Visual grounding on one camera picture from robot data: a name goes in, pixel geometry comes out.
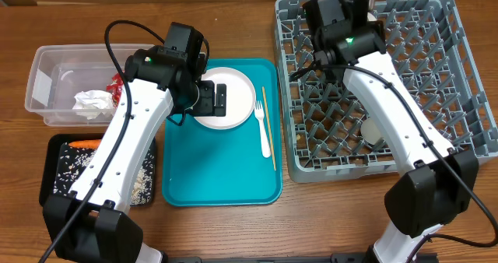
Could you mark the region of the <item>white tissue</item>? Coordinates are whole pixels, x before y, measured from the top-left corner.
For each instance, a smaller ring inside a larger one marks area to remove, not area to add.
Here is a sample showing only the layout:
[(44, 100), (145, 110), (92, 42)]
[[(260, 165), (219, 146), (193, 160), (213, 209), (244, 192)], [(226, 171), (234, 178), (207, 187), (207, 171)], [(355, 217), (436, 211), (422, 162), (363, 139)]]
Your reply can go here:
[(114, 114), (114, 102), (109, 92), (89, 90), (77, 93), (72, 109), (79, 116), (88, 120), (96, 119), (99, 115), (111, 116)]

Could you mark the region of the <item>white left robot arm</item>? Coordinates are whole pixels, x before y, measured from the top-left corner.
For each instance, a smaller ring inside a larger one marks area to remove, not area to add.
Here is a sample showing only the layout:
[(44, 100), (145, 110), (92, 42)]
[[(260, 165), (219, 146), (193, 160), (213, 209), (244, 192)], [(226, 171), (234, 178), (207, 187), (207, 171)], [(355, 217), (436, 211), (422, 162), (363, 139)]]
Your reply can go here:
[(97, 151), (67, 195), (51, 194), (43, 217), (51, 253), (76, 262), (166, 262), (129, 216), (132, 191), (160, 125), (172, 114), (223, 117), (226, 86), (202, 79), (209, 43), (193, 26), (171, 23), (167, 36), (120, 65), (117, 110)]

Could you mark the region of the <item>orange carrot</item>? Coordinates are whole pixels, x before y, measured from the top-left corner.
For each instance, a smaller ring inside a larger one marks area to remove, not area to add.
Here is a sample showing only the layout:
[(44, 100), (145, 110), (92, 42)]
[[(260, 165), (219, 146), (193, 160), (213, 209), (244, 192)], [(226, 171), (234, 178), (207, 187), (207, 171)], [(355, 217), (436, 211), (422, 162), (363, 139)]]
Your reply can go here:
[(81, 140), (70, 142), (68, 145), (77, 149), (97, 149), (100, 146), (100, 139)]

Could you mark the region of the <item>white small cup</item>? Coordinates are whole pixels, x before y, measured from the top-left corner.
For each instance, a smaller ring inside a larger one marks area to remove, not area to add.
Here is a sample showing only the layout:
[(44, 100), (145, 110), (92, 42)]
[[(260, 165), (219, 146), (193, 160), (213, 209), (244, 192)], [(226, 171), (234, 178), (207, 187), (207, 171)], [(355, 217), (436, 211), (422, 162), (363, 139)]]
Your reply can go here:
[(380, 142), (385, 142), (384, 136), (371, 117), (365, 119), (361, 124), (360, 134), (365, 142), (372, 146)]

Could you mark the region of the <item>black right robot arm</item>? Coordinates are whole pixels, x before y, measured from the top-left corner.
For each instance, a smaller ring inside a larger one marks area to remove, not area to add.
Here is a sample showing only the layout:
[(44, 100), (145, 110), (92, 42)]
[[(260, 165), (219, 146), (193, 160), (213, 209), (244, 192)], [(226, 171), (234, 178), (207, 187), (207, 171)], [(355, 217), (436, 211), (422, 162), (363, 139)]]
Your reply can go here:
[(374, 262), (411, 262), (425, 242), (475, 199), (479, 161), (458, 152), (421, 111), (387, 51), (384, 24), (368, 15), (374, 0), (303, 4), (314, 60), (365, 107), (392, 151), (400, 178), (384, 196), (390, 223), (369, 249)]

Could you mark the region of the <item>red snack wrapper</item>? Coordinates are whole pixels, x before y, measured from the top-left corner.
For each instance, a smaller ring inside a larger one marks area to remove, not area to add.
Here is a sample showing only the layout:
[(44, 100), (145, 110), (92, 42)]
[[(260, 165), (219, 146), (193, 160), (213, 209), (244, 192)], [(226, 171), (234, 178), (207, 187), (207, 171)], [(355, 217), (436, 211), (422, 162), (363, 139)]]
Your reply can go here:
[(111, 83), (107, 85), (106, 91), (111, 94), (114, 105), (118, 105), (123, 90), (123, 81), (119, 73), (112, 77)]

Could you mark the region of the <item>cream bowl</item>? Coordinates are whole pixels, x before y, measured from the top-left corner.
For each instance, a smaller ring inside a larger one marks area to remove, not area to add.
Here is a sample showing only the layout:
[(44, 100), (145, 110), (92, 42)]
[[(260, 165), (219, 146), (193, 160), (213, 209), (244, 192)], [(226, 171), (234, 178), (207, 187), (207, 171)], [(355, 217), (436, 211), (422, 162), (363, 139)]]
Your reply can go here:
[(375, 15), (375, 12), (374, 12), (374, 11), (369, 11), (369, 12), (367, 13), (367, 21), (368, 21), (368, 22), (372, 22), (372, 23), (374, 23), (374, 22), (377, 22), (377, 21), (378, 21), (377, 16)]

